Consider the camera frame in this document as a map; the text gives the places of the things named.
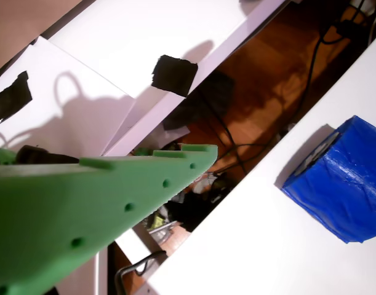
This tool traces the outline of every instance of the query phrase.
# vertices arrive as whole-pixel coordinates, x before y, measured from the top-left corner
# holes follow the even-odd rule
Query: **black tape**
[[[153,70],[152,86],[186,97],[197,71],[196,63],[163,55]]]
[[[27,80],[28,73],[22,72],[10,87],[0,92],[0,123],[32,100]]]

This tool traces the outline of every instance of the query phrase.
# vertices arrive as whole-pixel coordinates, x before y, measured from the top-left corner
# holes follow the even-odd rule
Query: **green 3d-printed piece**
[[[0,295],[40,295],[205,172],[216,146],[0,165]]]
[[[15,152],[0,149],[0,165],[12,165],[15,162]]]

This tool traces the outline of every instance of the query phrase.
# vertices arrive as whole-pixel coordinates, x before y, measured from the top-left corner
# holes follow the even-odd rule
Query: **blue tape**
[[[376,128],[354,116],[329,139],[282,191],[345,243],[363,242],[376,236]]]

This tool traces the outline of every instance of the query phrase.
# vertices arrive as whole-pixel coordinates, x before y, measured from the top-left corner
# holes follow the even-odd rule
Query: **black cable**
[[[216,110],[212,107],[212,105],[209,103],[209,101],[207,101],[207,98],[206,98],[205,94],[201,91],[201,89],[198,87],[197,90],[200,93],[200,96],[201,96],[204,104],[210,109],[210,111],[212,112],[212,114],[214,115],[214,117],[217,118],[217,120],[219,121],[220,125],[222,125],[223,129],[225,129],[225,131],[227,132],[227,134],[229,136],[231,144],[233,145],[233,147],[235,147],[236,143],[234,142],[234,139],[231,136],[231,133],[230,133],[229,129],[227,128],[226,124],[224,123],[224,121],[222,120],[222,118],[218,115],[218,113],[216,112]],[[241,169],[244,172],[244,174],[248,175],[248,172],[245,169],[244,163],[242,162],[242,160],[241,160],[241,158],[240,158],[237,150],[236,150],[236,158],[237,158],[238,164],[241,166]]]
[[[139,267],[140,265],[142,265],[143,263],[146,263],[149,260],[154,259],[154,258],[156,258],[160,255],[163,255],[163,254],[166,254],[166,251],[154,252],[154,253],[148,255],[146,258],[138,261],[137,263],[135,263],[131,266],[127,266],[127,267],[123,267],[123,268],[119,269],[114,276],[114,284],[115,284],[117,294],[118,295],[127,295],[125,287],[124,287],[124,283],[123,283],[123,280],[122,280],[122,277],[125,274],[136,270],[136,268]]]
[[[215,129],[212,127],[212,125],[210,124],[210,122],[207,120],[207,118],[205,117],[205,115],[202,118],[206,122],[207,126],[211,129],[212,133],[214,133],[215,136],[218,138],[219,142],[222,143],[222,146],[226,147],[226,144],[222,141],[222,139],[220,138],[220,136],[218,135],[218,133],[215,131]]]
[[[226,152],[224,152],[220,157],[218,157],[217,161],[218,162],[220,159],[226,157],[231,151],[237,149],[237,148],[240,148],[242,146],[266,146],[265,143],[245,143],[245,144],[237,144],[235,147],[231,147],[229,148]]]
[[[360,3],[359,3],[359,6],[358,6],[357,8],[354,7],[354,6],[352,6],[351,4],[349,4],[350,6],[352,6],[352,7],[354,7],[354,8],[356,9],[355,13],[353,14],[353,16],[352,16],[352,18],[351,18],[351,21],[352,21],[352,22],[356,19],[356,17],[357,17],[359,14],[363,14],[363,16],[365,16],[365,21],[366,21],[367,16],[361,11],[361,7],[363,6],[364,1],[365,1],[365,0],[361,0]],[[302,96],[301,96],[301,98],[300,98],[300,101],[298,102],[297,109],[295,110],[295,112],[294,112],[293,116],[290,118],[290,120],[292,120],[292,119],[293,119],[293,118],[299,113],[299,111],[301,110],[301,108],[302,108],[302,106],[303,106],[303,104],[304,104],[304,102],[305,102],[305,99],[306,99],[306,97],[307,97],[307,95],[308,95],[308,92],[309,92],[309,89],[310,89],[310,86],[311,86],[312,75],[313,75],[314,65],[315,65],[315,61],[316,61],[316,56],[317,56],[317,54],[318,54],[319,46],[321,45],[321,43],[323,43],[323,44],[325,44],[325,45],[335,44],[335,43],[338,43],[338,42],[340,42],[340,41],[342,41],[342,40],[344,39],[344,37],[342,36],[342,37],[340,37],[340,38],[338,38],[338,39],[336,39],[336,40],[333,40],[333,41],[325,41],[325,40],[324,40],[325,35],[326,35],[327,32],[330,30],[330,28],[331,28],[332,25],[333,25],[333,24],[329,25],[329,26],[324,30],[323,35],[320,35],[319,40],[318,40],[318,42],[317,42],[316,45],[315,45],[315,48],[314,48],[314,51],[313,51],[312,60],[311,60],[311,64],[310,64],[310,69],[309,69],[309,71],[308,71],[308,78],[307,78],[306,86],[305,86],[304,92],[303,92],[303,94],[302,94]],[[251,157],[251,158],[249,158],[249,159],[247,159],[247,160],[242,161],[242,163],[240,162],[239,155],[238,155],[238,152],[237,152],[237,148],[238,148],[238,146],[235,145],[235,144],[233,144],[233,147],[232,147],[231,149],[229,149],[228,151],[226,151],[223,155],[221,155],[221,156],[217,159],[217,161],[220,160],[220,159],[222,159],[222,158],[224,158],[224,157],[225,157],[230,151],[232,151],[232,150],[235,149],[235,150],[236,150],[236,155],[238,156],[239,163],[238,163],[238,164],[233,164],[233,165],[230,165],[230,166],[227,166],[227,167],[224,167],[224,168],[221,168],[221,169],[215,171],[214,174],[216,175],[216,174],[219,174],[219,173],[223,173],[224,171],[227,171],[227,170],[229,170],[229,169],[232,169],[232,168],[235,168],[235,167],[238,167],[238,166],[242,166],[242,167],[244,167],[244,163],[247,163],[247,162],[249,162],[249,161],[251,161],[251,160],[254,160],[254,159],[256,159],[257,157],[259,157],[259,156],[260,156],[260,155],[261,155],[261,154],[267,149],[267,147],[270,145],[270,143],[271,143],[273,140],[274,140],[274,138],[272,138],[267,144],[265,144],[265,147],[264,147],[264,148],[263,148],[263,149],[262,149],[257,155],[255,155],[255,156],[253,156],[253,157]]]
[[[361,11],[361,7],[362,7],[362,5],[364,4],[364,1],[365,1],[365,0],[361,0],[359,6],[357,6],[357,8],[356,8],[355,6],[353,6],[352,4],[349,3],[349,6],[351,6],[351,7],[353,7],[353,8],[356,9],[356,11],[354,12],[352,18],[350,19],[352,22],[356,19],[356,17],[358,17],[359,14],[363,14],[365,20],[367,19],[367,16],[365,15],[365,13],[364,13],[363,11]],[[324,35],[321,37],[321,39],[322,39],[322,43],[325,44],[325,45],[332,45],[332,44],[338,43],[338,42],[344,40],[344,38],[345,38],[345,37],[341,36],[341,37],[339,37],[339,38],[336,39],[336,40],[333,40],[333,41],[326,41],[326,40],[324,40]]]
[[[274,140],[274,138],[272,138],[272,139],[271,139],[271,140],[265,145],[265,147],[264,147],[260,152],[258,152],[256,155],[254,155],[254,156],[252,156],[252,157],[250,157],[250,158],[244,160],[243,163],[250,162],[250,161],[256,159],[257,157],[259,157],[259,156],[260,156],[265,150],[267,150],[268,146],[270,146],[270,144],[273,142],[273,140]],[[225,172],[225,171],[227,171],[227,170],[229,170],[229,169],[232,169],[232,168],[235,168],[235,167],[238,167],[238,166],[239,166],[239,164],[232,164],[232,165],[229,165],[229,166],[227,166],[227,167],[223,167],[223,168],[221,168],[221,169],[219,169],[219,170],[217,170],[217,171],[214,171],[214,175],[217,176],[217,175],[219,175],[220,173],[223,173],[223,172]]]
[[[361,7],[362,5],[364,4],[364,1],[365,0],[361,0],[360,1],[360,4],[358,6],[358,8],[356,8],[356,11],[355,13],[353,14],[352,18],[351,18],[351,21],[354,21],[356,19],[356,17],[359,15],[359,12],[361,11]],[[319,50],[319,46],[321,45],[321,43],[323,44],[334,44],[334,43],[337,43],[337,42],[340,42],[344,37],[340,37],[339,39],[337,40],[334,40],[334,41],[330,41],[330,42],[327,42],[324,40],[324,37],[325,35],[327,34],[327,32],[330,30],[330,27],[332,25],[329,25],[326,30],[323,32],[323,35],[319,37],[319,40],[318,42],[316,43],[315,45],[315,48],[313,50],[313,55],[312,55],[312,60],[311,60],[311,65],[310,65],[310,70],[308,71],[308,78],[307,78],[307,81],[306,81],[306,85],[305,85],[305,89],[304,89],[304,92],[303,92],[303,95],[301,96],[300,98],[300,101],[298,102],[298,106],[297,106],[297,109],[296,111],[294,112],[294,115],[292,116],[292,119],[298,114],[298,112],[301,110],[304,102],[305,102],[305,99],[308,95],[308,92],[310,90],[310,86],[311,86],[311,81],[312,81],[312,75],[313,75],[313,69],[314,69],[314,66],[315,66],[315,61],[316,61],[316,55],[318,54],[318,50]]]

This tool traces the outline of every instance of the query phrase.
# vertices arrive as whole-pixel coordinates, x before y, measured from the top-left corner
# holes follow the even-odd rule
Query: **floor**
[[[245,163],[250,171],[277,143],[274,137],[294,117],[296,122],[306,113],[348,69],[359,53],[344,40],[335,45],[321,45],[316,58],[313,83],[310,94],[301,110],[295,115],[299,99],[305,89],[306,78],[314,47],[318,41],[321,0],[290,3],[269,25],[247,44],[225,60],[218,70],[235,81],[235,90],[230,110],[223,118],[236,144],[257,143],[263,146],[243,146],[238,149],[242,159],[258,155]],[[354,13],[348,9],[344,17]],[[334,29],[327,40],[338,37]],[[209,120],[212,128],[224,142],[219,141],[205,122],[191,124],[191,133],[184,137],[184,143],[216,144],[219,154],[230,147],[230,141],[215,118]],[[219,160],[212,171],[236,163],[233,152]],[[241,167],[228,170],[230,177],[240,181],[244,177]],[[174,235],[162,245],[171,255],[189,236],[181,227],[174,229]],[[128,260],[122,259],[122,266]],[[124,278],[128,294],[143,283],[134,273]]]

